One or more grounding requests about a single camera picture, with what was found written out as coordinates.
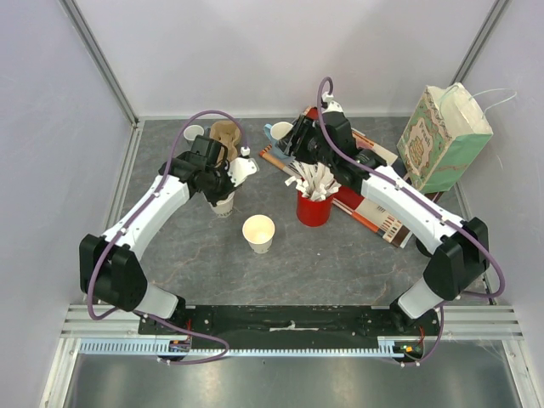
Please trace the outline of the single white paper cup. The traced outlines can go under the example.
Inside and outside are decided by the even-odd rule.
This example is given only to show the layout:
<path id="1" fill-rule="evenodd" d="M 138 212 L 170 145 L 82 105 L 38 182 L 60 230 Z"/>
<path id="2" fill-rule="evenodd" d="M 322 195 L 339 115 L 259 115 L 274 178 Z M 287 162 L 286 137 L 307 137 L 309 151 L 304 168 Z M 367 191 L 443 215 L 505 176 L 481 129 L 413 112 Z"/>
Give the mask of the single white paper cup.
<path id="1" fill-rule="evenodd" d="M 264 254 L 271 247 L 275 235 L 275 223 L 266 215 L 253 215 L 242 225 L 242 234 L 255 253 Z"/>

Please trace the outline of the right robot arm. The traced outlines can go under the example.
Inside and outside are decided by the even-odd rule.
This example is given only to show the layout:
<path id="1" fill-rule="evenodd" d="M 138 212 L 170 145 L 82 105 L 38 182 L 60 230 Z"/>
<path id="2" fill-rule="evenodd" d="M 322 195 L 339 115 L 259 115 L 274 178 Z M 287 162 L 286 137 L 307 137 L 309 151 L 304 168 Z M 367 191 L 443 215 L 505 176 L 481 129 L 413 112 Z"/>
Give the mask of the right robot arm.
<path id="1" fill-rule="evenodd" d="M 319 123 L 301 115 L 276 146 L 298 162 L 325 165 L 340 185 L 383 207 L 426 248 L 430 259 L 422 278 L 389 313 L 391 328 L 409 334 L 428 310 L 455 299 L 489 268 L 487 227 L 447 212 L 407 184 L 375 151 L 358 144 L 344 114 L 323 118 Z"/>

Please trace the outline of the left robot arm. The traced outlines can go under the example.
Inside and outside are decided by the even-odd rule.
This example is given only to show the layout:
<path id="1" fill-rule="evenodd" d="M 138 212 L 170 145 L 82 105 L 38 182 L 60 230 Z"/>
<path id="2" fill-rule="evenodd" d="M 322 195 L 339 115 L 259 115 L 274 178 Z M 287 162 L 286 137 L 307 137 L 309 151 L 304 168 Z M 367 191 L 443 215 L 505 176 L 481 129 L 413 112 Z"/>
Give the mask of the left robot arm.
<path id="1" fill-rule="evenodd" d="M 82 239 L 80 286 L 88 300 L 157 316 L 157 325 L 168 334 L 185 328 L 184 300 L 151 284 L 140 260 L 159 229 L 194 194 L 202 193 L 216 205 L 234 193 L 228 153 L 219 141 L 197 136 L 190 150 L 160 167 L 150 188 L 120 221 L 100 236 Z"/>

